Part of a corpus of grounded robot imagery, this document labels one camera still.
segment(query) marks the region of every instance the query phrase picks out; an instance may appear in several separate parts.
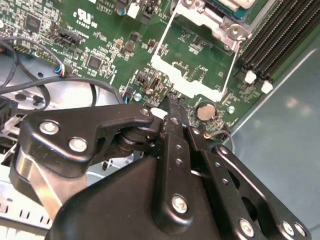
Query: black mounting arm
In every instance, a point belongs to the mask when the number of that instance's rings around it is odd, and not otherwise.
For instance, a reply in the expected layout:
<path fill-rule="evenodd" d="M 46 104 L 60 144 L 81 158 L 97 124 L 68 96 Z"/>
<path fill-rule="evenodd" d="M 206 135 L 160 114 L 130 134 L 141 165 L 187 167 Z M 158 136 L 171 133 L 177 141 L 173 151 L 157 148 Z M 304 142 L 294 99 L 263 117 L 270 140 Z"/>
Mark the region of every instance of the black mounting arm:
<path fill-rule="evenodd" d="M 46 240 L 311 239 L 231 151 L 209 149 L 180 99 L 163 107 L 163 120 L 137 104 L 25 118 L 10 180 L 53 219 Z M 147 157 L 87 186 L 90 165 L 135 150 Z"/>

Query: gray metal surface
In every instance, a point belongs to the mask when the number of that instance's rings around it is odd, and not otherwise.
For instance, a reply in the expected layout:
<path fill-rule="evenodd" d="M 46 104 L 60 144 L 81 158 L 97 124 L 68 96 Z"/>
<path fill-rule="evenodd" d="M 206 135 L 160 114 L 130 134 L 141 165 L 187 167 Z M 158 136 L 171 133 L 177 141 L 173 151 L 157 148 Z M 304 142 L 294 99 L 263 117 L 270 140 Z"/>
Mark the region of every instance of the gray metal surface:
<path fill-rule="evenodd" d="M 320 36 L 233 133 L 236 155 L 320 239 Z"/>
<path fill-rule="evenodd" d="M 23 65 L 35 76 L 38 76 L 38 73 L 42 73 L 44 78 L 56 76 L 53 73 L 53 67 L 48 65 L 46 62 L 39 61 L 34 57 L 30 56 L 19 56 Z M 0 54 L 1 62 L 1 74 L 0 74 L 0 83 L 5 81 L 11 66 L 12 59 L 9 56 Z M 29 82 L 26 76 L 21 72 L 20 69 L 17 69 L 14 78 L 8 84 L 8 86 L 13 86 L 21 83 Z M 51 95 L 51 104 L 48 107 L 48 110 L 52 109 L 70 109 L 70 108 L 81 108 L 89 107 L 92 102 L 92 94 L 89 84 L 83 82 L 71 82 L 71 81 L 60 81 L 55 83 L 47 84 L 46 87 Z M 114 95 L 110 92 L 97 88 L 97 106 L 102 105 L 112 105 L 117 104 L 117 100 Z M 19 108 L 21 109 L 34 109 L 33 105 L 33 96 L 37 95 L 42 97 L 40 91 L 36 87 L 31 87 L 29 89 L 21 92 L 27 96 L 27 99 L 19 102 Z M 4 96 L 15 99 L 15 93 L 4 94 Z M 43 104 L 39 104 L 37 108 L 43 107 Z"/>

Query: wire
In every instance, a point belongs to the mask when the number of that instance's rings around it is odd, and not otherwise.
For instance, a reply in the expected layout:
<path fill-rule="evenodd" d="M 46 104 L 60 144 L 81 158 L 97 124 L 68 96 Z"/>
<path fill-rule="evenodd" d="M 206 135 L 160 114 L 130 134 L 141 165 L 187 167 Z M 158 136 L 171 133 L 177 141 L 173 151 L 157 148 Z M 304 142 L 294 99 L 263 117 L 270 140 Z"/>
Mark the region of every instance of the wire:
<path fill-rule="evenodd" d="M 218 131 L 211 133 L 210 136 L 211 136 L 211 138 L 213 138 L 213 137 L 220 135 L 220 134 L 227 135 L 227 137 L 229 138 L 230 143 L 231 143 L 231 151 L 234 154 L 236 151 L 236 145 L 235 145 L 235 141 L 234 141 L 233 137 L 231 136 L 230 132 L 228 132 L 226 130 L 218 130 Z"/>
<path fill-rule="evenodd" d="M 90 84 L 91 92 L 92 92 L 92 103 L 91 107 L 95 107 L 97 104 L 97 90 L 96 86 L 93 84 Z"/>
<path fill-rule="evenodd" d="M 26 82 L 26 83 L 22 83 L 22 84 L 15 85 L 15 86 L 7 86 L 7 87 L 0 88 L 0 95 L 11 93 L 11 92 L 17 92 L 17 91 L 21 91 L 21 90 L 32 88 L 32 87 L 37 87 L 37 86 L 44 85 L 44 84 L 56 83 L 56 82 L 60 82 L 60 81 L 61 81 L 61 77 L 52 76 L 52 77 L 39 79 L 38 81 Z M 64 78 L 63 81 L 93 84 L 99 88 L 102 88 L 108 92 L 113 93 L 115 95 L 115 98 L 117 99 L 117 101 L 120 104 L 124 103 L 124 100 L 123 100 L 122 96 L 120 95 L 119 91 L 114 86 L 111 86 L 110 84 L 108 84 L 104 81 L 100 81 L 100 80 L 96 80 L 96 79 L 92 79 L 92 78 L 82 78 L 82 77 L 77 77 L 77 76 L 71 76 L 71 77 Z"/>
<path fill-rule="evenodd" d="M 22 40 L 28 43 L 31 43 L 35 46 L 37 46 L 38 48 L 41 48 L 42 50 L 44 50 L 45 52 L 47 52 L 48 54 L 50 54 L 55 61 L 57 61 L 57 63 L 59 63 L 59 65 L 64 66 L 64 63 L 52 52 L 50 51 L 47 47 L 41 45 L 40 43 L 29 39 L 29 38 L 25 38 L 23 36 L 5 36 L 5 37 L 1 37 L 0 38 L 2 41 L 8 41 L 8 40 Z"/>
<path fill-rule="evenodd" d="M 25 38 L 23 36 L 5 36 L 5 37 L 1 37 L 0 40 L 3 41 L 9 41 L 9 40 L 21 40 L 21 41 L 25 41 L 28 43 L 31 43 L 35 46 L 37 46 L 38 48 L 44 50 L 45 52 L 47 52 L 48 54 L 50 54 L 53 59 L 59 64 L 59 68 L 58 71 L 54 71 L 54 73 L 59 74 L 61 76 L 65 76 L 65 65 L 64 63 L 51 51 L 49 50 L 47 47 L 45 47 L 44 45 L 41 45 L 40 43 L 29 39 L 29 38 Z"/>
<path fill-rule="evenodd" d="M 21 69 L 21 71 L 33 82 L 38 81 L 38 78 L 35 77 L 19 60 L 18 58 L 18 66 Z M 40 111 L 44 111 L 50 104 L 51 102 L 51 96 L 50 93 L 47 89 L 46 86 L 44 85 L 39 85 L 37 86 L 37 88 L 39 89 L 39 91 L 41 92 L 43 98 L 44 98 L 44 106 L 42 108 L 38 108 L 38 109 L 33 109 L 33 110 L 27 110 L 27 109 L 18 109 L 18 113 L 19 114 L 30 114 L 33 112 L 40 112 Z"/>
<path fill-rule="evenodd" d="M 8 83 L 11 82 L 11 80 L 14 78 L 14 75 L 16 73 L 17 70 L 17 66 L 18 66 L 18 57 L 16 54 L 16 51 L 6 42 L 4 42 L 2 39 L 0 39 L 0 44 L 3 45 L 6 49 L 8 49 L 12 55 L 12 60 L 13 60 L 13 64 L 11 67 L 11 70 L 9 72 L 9 75 L 7 76 L 6 80 L 4 81 L 4 83 L 2 85 L 0 85 L 0 88 L 5 87 L 8 85 Z"/>

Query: screw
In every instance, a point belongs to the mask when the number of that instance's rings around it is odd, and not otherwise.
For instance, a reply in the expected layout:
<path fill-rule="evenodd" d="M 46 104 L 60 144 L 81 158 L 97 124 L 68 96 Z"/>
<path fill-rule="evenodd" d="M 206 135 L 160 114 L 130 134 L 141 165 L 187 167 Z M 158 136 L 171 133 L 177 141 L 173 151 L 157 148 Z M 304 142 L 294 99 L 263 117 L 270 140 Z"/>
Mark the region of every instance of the screw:
<path fill-rule="evenodd" d="M 239 224 L 242 231 L 245 233 L 245 235 L 251 238 L 255 235 L 254 229 L 252 228 L 251 224 L 247 220 L 242 218 L 240 219 Z"/>
<path fill-rule="evenodd" d="M 173 122 L 174 124 L 178 125 L 179 124 L 179 120 L 176 119 L 175 117 L 170 118 L 171 122 Z"/>
<path fill-rule="evenodd" d="M 40 124 L 39 129 L 44 134 L 54 135 L 59 132 L 59 126 L 52 121 L 44 121 Z"/>
<path fill-rule="evenodd" d="M 140 102 L 141 99 L 142 99 L 142 96 L 140 93 L 136 93 L 134 96 L 133 96 L 133 99 L 136 101 L 136 102 Z"/>
<path fill-rule="evenodd" d="M 228 107 L 227 111 L 229 114 L 233 114 L 233 113 L 235 113 L 236 109 L 234 106 L 230 106 L 230 107 Z"/>
<path fill-rule="evenodd" d="M 82 153 L 87 149 L 88 144 L 84 139 L 80 137 L 74 137 L 69 141 L 69 147 L 75 152 Z"/>
<path fill-rule="evenodd" d="M 220 147 L 220 151 L 225 155 L 228 154 L 227 150 L 223 146 Z"/>
<path fill-rule="evenodd" d="M 171 200 L 173 208 L 180 214 L 185 214 L 188 210 L 188 205 L 185 199 L 179 195 L 174 195 Z"/>
<path fill-rule="evenodd" d="M 193 129 L 193 132 L 194 132 L 195 134 L 200 134 L 199 130 L 196 129 L 196 128 Z"/>
<path fill-rule="evenodd" d="M 306 232 L 302 228 L 302 226 L 300 226 L 298 223 L 295 223 L 294 226 L 302 236 L 304 236 L 304 237 L 306 236 Z"/>
<path fill-rule="evenodd" d="M 290 226 L 289 223 L 287 223 L 286 221 L 283 221 L 282 222 L 282 226 L 284 228 L 284 230 L 286 231 L 287 234 L 289 234 L 290 236 L 294 236 L 295 235 L 295 232 L 294 230 L 292 229 L 292 227 Z"/>
<path fill-rule="evenodd" d="M 223 45 L 223 48 L 224 48 L 224 50 L 226 50 L 226 51 L 230 51 L 230 47 L 229 47 L 227 44 L 224 44 L 224 45 Z"/>
<path fill-rule="evenodd" d="M 140 110 L 140 112 L 141 112 L 143 115 L 147 116 L 147 117 L 150 116 L 149 111 L 148 111 L 147 109 L 145 109 L 145 108 L 142 108 L 142 109 Z"/>

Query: green pcb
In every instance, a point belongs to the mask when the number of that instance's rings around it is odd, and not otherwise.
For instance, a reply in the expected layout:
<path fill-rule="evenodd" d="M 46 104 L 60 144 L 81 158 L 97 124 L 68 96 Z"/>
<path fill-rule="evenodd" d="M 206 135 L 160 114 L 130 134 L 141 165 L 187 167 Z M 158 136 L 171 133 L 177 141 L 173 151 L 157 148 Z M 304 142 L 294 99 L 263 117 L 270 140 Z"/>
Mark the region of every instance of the green pcb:
<path fill-rule="evenodd" d="M 0 19 L 4 28 L 1 31 L 9 35 L 31 36 L 55 52 L 80 77 L 110 83 L 122 94 L 127 88 L 132 89 L 130 103 L 135 102 L 133 96 L 139 93 L 142 95 L 140 103 L 158 106 L 166 93 L 175 91 L 168 78 L 150 66 L 153 52 L 170 18 L 171 1 L 163 0 L 147 25 L 140 22 L 142 10 L 133 19 L 119 15 L 115 4 L 113 0 L 2 0 Z M 59 43 L 50 35 L 52 23 L 81 36 L 81 44 L 75 47 Z M 44 52 L 24 42 L 19 44 L 27 49 L 26 52 L 52 62 Z M 183 16 L 173 21 L 160 55 L 180 69 L 186 80 L 197 80 L 217 90 L 223 87 L 233 59 L 233 53 L 224 50 L 209 29 L 195 26 Z M 215 118 L 203 123 L 208 133 L 221 129 L 224 124 L 231 127 L 262 95 L 261 86 L 246 84 L 243 78 L 236 77 L 236 72 L 237 66 L 225 95 L 216 103 Z M 146 77 L 144 84 L 137 81 L 141 73 Z M 158 82 L 149 89 L 155 78 Z M 200 121 L 195 109 L 205 101 L 208 99 L 202 95 L 192 99 L 185 97 L 190 123 L 196 127 Z M 235 108 L 233 114 L 227 111 L 230 106 Z"/>

